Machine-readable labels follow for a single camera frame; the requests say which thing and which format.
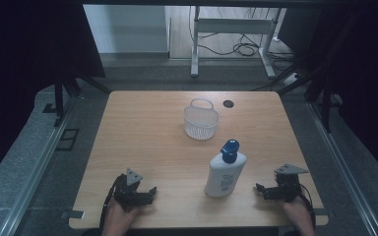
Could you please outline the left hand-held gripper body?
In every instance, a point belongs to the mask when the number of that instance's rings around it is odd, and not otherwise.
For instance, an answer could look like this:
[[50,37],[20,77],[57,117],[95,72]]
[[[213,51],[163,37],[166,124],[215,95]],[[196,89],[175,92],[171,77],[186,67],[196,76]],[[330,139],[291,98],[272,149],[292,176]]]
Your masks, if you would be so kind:
[[121,174],[114,182],[114,200],[116,200],[124,210],[130,207],[138,207],[144,203],[143,195],[137,192],[143,177],[128,168],[125,174]]

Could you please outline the black curtain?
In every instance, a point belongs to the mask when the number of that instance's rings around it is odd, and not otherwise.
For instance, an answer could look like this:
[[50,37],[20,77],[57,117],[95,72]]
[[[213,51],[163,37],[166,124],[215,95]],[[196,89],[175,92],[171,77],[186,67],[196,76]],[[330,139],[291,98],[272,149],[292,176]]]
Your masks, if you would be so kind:
[[81,2],[0,0],[0,162],[40,90],[58,80],[103,76]]
[[322,66],[335,41],[340,42],[325,74],[313,80],[307,95],[323,90],[338,94],[341,116],[378,162],[378,0],[325,1],[334,3],[317,8],[317,20],[288,21],[297,33],[315,25],[306,57],[313,69]]

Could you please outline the person's left hand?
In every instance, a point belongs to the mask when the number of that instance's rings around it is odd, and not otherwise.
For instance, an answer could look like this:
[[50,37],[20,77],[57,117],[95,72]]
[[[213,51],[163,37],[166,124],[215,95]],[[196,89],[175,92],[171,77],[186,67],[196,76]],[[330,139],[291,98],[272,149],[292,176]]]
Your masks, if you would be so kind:
[[137,207],[126,211],[121,204],[111,199],[107,205],[101,236],[124,236],[139,213]]

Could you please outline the person's right hand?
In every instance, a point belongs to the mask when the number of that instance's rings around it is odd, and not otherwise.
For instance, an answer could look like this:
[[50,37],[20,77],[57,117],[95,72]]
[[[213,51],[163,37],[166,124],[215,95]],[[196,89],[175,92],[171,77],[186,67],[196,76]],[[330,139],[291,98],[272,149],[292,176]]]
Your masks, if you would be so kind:
[[299,236],[316,236],[311,215],[301,198],[296,198],[290,203],[280,202],[280,206],[287,218],[295,226]]

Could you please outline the white plastic mesh basket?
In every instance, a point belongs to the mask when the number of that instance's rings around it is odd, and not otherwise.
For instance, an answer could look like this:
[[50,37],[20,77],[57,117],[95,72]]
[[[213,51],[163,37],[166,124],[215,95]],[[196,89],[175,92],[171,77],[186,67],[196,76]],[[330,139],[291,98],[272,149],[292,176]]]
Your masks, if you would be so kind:
[[218,128],[220,116],[213,103],[205,98],[194,98],[184,108],[184,130],[194,140],[211,139]]

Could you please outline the aluminium floor rail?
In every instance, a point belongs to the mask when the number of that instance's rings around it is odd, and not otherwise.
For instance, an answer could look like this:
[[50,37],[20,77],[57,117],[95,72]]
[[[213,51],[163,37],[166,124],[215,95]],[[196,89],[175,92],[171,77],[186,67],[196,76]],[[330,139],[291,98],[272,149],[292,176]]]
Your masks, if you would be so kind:
[[64,110],[65,116],[61,119],[59,125],[53,129],[47,143],[38,156],[37,161],[34,163],[31,174],[28,176],[26,182],[22,186],[20,193],[17,195],[14,204],[11,206],[0,228],[0,236],[15,235],[17,228],[20,225],[22,218],[24,217],[24,214],[32,200],[33,194],[51,159],[51,156],[54,153],[65,127],[72,116],[75,104],[75,99],[66,102]]
[[318,111],[318,108],[315,104],[307,103],[307,107],[312,114],[312,118],[317,127],[317,130],[323,142],[325,143],[331,158],[337,166],[338,172],[346,185],[347,191],[369,235],[378,236],[378,218],[374,213],[372,207],[370,206],[368,200],[363,195],[349,167],[347,166],[344,156],[342,155],[332,134],[329,133],[324,127],[321,121],[322,115]]

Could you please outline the white metal desk frame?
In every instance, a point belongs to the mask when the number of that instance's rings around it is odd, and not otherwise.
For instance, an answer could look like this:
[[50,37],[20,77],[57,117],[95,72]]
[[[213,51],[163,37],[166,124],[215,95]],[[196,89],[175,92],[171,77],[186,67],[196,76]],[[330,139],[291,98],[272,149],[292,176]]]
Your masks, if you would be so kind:
[[265,38],[264,43],[258,48],[260,59],[270,79],[276,77],[276,73],[269,59],[269,48],[274,38],[275,31],[282,12],[281,8],[269,8],[272,16],[259,19],[226,19],[226,18],[201,18],[201,7],[194,7],[193,18],[193,44],[191,51],[191,76],[199,75],[199,33],[228,33],[228,34],[259,34]]

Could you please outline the white power strip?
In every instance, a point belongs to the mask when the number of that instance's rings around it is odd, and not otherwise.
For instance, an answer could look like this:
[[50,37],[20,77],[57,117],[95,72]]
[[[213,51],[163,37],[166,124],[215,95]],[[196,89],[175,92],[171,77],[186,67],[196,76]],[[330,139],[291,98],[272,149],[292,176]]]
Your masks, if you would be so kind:
[[288,76],[284,81],[283,84],[285,86],[289,86],[292,83],[296,82],[300,78],[300,75],[297,73],[292,73],[290,76]]

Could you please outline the black tripod stand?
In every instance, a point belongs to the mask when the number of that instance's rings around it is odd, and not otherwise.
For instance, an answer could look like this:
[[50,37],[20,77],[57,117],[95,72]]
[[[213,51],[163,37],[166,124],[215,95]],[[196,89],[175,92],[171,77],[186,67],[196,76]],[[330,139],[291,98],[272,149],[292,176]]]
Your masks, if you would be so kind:
[[[88,83],[92,87],[101,90],[106,94],[110,94],[111,90],[103,84],[97,82],[92,77],[83,77],[82,81]],[[55,127],[58,127],[64,119],[64,101],[63,90],[66,90],[70,96],[79,97],[81,95],[81,89],[76,78],[61,78],[56,79],[54,83],[54,98],[55,98]]]
[[306,101],[314,102],[319,95],[322,95],[321,123],[325,130],[330,133],[330,109],[333,107],[331,101],[332,83],[329,79],[328,69],[325,66],[319,66],[315,70],[307,73],[305,76],[297,79],[292,84],[279,89],[277,94],[284,95],[307,83],[309,83],[309,87],[304,93],[304,98]]

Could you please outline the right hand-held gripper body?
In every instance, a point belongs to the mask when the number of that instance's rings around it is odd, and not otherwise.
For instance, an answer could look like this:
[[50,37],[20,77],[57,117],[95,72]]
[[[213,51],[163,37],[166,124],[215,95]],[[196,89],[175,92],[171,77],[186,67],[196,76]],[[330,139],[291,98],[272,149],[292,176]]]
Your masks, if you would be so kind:
[[292,202],[297,196],[302,194],[299,174],[307,173],[306,169],[284,164],[275,170],[276,182],[278,184],[277,197],[279,200]]

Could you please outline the white blue-pump lotion bottle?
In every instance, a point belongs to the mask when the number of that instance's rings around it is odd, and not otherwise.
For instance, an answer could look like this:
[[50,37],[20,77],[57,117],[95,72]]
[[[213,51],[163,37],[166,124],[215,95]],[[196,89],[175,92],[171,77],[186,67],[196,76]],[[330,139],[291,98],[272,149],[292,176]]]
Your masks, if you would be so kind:
[[246,164],[247,157],[239,152],[237,140],[228,140],[220,153],[210,161],[210,172],[204,192],[207,196],[220,198],[231,194]]

